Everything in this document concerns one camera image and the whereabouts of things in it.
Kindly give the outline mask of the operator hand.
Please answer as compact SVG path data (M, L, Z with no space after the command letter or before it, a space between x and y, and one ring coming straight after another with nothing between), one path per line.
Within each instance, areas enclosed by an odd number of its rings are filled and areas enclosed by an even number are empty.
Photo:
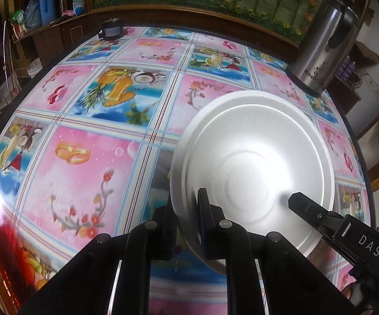
M346 285L346 286L341 290L341 293L342 293L347 299L350 299L352 293L354 292L355 287L356 287L356 282L352 282L352 283Z

